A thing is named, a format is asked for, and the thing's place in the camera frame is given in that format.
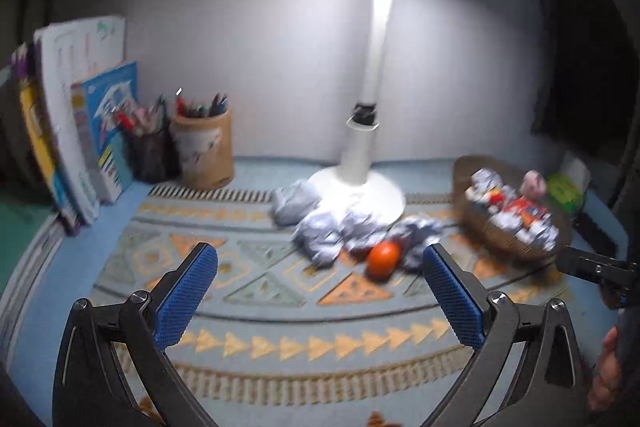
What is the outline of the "pastel dango plush toy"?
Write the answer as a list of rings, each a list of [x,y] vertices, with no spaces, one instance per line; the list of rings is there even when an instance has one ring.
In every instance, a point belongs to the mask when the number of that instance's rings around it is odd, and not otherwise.
[[[536,170],[529,170],[523,176],[520,193],[530,200],[539,200],[547,193],[547,182]]]

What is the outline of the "paper ball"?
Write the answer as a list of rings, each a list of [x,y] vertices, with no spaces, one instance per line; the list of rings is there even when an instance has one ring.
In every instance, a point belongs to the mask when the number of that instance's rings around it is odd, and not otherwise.
[[[319,205],[320,195],[307,180],[279,187],[272,194],[271,214],[278,227],[292,227]]]

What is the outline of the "hello kitty plush toy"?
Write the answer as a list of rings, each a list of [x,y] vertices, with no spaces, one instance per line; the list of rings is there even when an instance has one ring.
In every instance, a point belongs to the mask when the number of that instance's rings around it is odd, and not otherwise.
[[[506,205],[506,192],[500,183],[472,184],[464,192],[465,198],[490,212],[500,211]]]

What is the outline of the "brown ribbed bowl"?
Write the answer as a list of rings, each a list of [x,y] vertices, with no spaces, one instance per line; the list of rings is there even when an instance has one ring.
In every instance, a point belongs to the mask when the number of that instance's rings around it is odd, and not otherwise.
[[[490,251],[501,251],[510,254],[520,261],[534,261],[559,254],[564,247],[570,246],[573,238],[570,219],[561,207],[548,196],[541,199],[541,205],[550,213],[552,225],[558,229],[555,246],[551,251],[545,251],[534,244],[521,242],[513,233],[501,230],[490,221],[489,213],[484,208],[466,199],[465,191],[472,184],[471,176],[480,168],[494,170],[503,182],[513,187],[519,187],[525,176],[525,171],[488,155],[464,155],[454,162],[452,167],[452,205],[462,225],[471,230],[484,242]]]

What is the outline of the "red snack bag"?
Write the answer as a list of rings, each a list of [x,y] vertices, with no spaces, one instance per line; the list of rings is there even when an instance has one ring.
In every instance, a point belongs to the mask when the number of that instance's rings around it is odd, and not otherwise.
[[[546,207],[542,207],[538,202],[534,202],[525,196],[512,200],[510,204],[503,207],[503,210],[519,217],[525,228],[529,228],[535,222],[544,220],[548,213]]]

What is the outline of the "paper pile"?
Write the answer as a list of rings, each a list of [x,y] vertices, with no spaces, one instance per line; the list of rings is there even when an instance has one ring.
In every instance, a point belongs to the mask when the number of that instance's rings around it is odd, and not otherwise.
[[[413,215],[393,225],[382,225],[371,215],[348,212],[342,220],[332,213],[314,210],[297,225],[293,241],[317,268],[333,265],[343,252],[351,255],[371,254],[383,242],[399,247],[399,265],[408,272],[421,268],[423,251],[439,243],[445,225],[432,217]]]

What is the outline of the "patterned blue table mat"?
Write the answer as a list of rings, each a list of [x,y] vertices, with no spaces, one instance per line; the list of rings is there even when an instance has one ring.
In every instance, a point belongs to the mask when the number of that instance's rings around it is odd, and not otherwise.
[[[378,412],[415,426],[469,360],[422,277],[371,281],[349,255],[314,267],[265,192],[137,184],[63,242],[29,307],[11,374],[41,418],[73,301],[120,303],[200,242],[218,273],[167,353],[220,425],[352,426]]]

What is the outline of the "orange tangerine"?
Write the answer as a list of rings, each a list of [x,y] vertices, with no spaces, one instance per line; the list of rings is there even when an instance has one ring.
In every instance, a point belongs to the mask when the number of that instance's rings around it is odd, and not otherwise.
[[[386,280],[395,271],[401,257],[400,246],[392,241],[375,245],[367,257],[367,274],[375,280]]]

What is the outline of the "bamboo pen holder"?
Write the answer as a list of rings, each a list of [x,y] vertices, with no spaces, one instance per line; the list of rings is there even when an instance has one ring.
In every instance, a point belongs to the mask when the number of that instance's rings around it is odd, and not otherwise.
[[[181,169],[181,183],[192,190],[216,190],[234,178],[231,110],[206,118],[175,116],[169,130]]]

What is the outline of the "green flat book stack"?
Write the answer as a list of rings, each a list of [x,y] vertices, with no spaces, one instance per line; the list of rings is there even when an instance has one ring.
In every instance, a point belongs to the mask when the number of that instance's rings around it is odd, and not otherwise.
[[[8,363],[22,315],[43,270],[64,239],[48,204],[1,195],[1,361]]]

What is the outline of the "yellow cover book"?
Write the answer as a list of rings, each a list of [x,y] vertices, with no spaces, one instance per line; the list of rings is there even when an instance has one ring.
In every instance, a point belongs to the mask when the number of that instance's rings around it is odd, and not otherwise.
[[[29,78],[20,79],[18,89],[32,153],[58,212],[63,213],[66,205],[65,191],[49,144],[36,83]]]

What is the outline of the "green tissue pack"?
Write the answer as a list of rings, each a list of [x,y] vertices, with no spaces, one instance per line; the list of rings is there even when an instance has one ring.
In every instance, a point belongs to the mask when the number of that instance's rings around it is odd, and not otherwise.
[[[591,172],[577,156],[566,152],[560,169],[547,178],[547,194],[567,214],[575,216],[584,207]]]

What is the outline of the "black mesh pen holder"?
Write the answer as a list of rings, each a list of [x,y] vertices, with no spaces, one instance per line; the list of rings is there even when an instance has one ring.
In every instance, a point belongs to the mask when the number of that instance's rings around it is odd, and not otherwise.
[[[178,153],[168,126],[142,135],[124,131],[124,141],[126,159],[134,179],[153,184],[180,176]]]

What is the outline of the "white desk lamp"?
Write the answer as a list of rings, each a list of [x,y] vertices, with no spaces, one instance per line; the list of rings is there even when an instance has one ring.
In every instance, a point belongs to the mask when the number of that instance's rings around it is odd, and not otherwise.
[[[346,121],[340,162],[314,173],[308,182],[324,209],[341,218],[349,211],[367,213],[380,225],[392,225],[405,212],[399,186],[372,169],[378,121],[378,95],[383,78],[387,26],[394,0],[371,0],[370,29],[360,95]]]

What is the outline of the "black monitor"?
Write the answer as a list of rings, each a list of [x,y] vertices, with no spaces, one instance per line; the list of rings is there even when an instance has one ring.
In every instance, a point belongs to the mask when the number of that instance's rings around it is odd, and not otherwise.
[[[548,78],[533,132],[616,165],[636,110],[639,57],[614,0],[540,0]]]

